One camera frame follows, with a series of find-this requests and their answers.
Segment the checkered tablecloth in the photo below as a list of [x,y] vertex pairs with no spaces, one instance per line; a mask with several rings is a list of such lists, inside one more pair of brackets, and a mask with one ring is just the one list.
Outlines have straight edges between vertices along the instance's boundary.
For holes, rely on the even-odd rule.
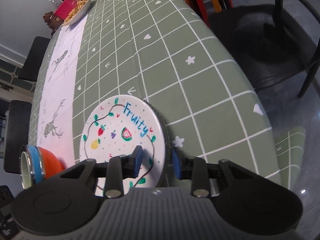
[[[173,145],[217,163],[225,158],[281,183],[271,126],[231,55],[182,0],[94,0],[78,54],[73,101],[75,161],[84,123],[114,95],[148,101]],[[47,57],[55,41],[52,40]],[[30,120],[36,141],[39,73]]]

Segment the screw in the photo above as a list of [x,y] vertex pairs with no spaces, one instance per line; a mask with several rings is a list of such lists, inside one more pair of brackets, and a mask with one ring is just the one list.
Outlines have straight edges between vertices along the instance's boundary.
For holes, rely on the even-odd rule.
[[196,197],[207,197],[209,195],[209,191],[207,191],[206,189],[196,189],[193,192],[193,195],[195,195]]
[[117,198],[117,197],[120,197],[120,195],[121,195],[121,192],[117,189],[111,189],[106,192],[106,196],[108,198]]

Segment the painted plate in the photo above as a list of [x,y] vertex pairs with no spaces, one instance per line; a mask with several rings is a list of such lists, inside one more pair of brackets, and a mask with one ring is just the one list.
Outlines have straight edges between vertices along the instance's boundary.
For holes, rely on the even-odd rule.
[[[165,142],[160,122],[150,106],[139,98],[119,95],[106,99],[90,114],[80,141],[80,161],[97,163],[129,155],[137,145],[143,160],[136,179],[123,180],[124,193],[131,187],[155,187],[165,162]],[[102,196],[105,179],[99,178],[96,195]]]
[[88,12],[88,10],[90,9],[90,5],[91,5],[92,0],[88,0],[85,5],[80,9],[80,11],[78,11],[78,13],[76,15],[74,15],[70,22],[68,22],[66,24],[66,26],[68,25],[73,25],[75,23],[77,23],[78,21],[81,20],[81,18]]

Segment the black chair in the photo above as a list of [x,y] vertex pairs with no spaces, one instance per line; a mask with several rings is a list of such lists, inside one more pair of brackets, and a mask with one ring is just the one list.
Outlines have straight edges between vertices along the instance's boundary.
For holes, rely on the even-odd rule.
[[23,68],[18,72],[20,79],[36,82],[44,54],[50,39],[37,36],[31,46]]
[[3,169],[9,173],[20,173],[21,146],[28,144],[31,103],[12,100],[4,137]]
[[[299,1],[320,23],[316,10],[306,0]],[[232,8],[210,15],[209,22],[256,91],[306,69],[298,96],[304,95],[320,65],[320,40],[316,46],[283,9],[283,0],[275,0],[275,5]]]

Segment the strawberry drawing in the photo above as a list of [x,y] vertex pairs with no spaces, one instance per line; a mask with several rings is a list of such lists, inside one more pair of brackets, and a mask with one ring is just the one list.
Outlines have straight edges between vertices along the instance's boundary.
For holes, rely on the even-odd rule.
[[100,135],[102,135],[103,134],[103,132],[104,132],[104,127],[105,127],[106,125],[101,125],[101,127],[99,128],[99,130],[98,130],[98,136],[100,136]]

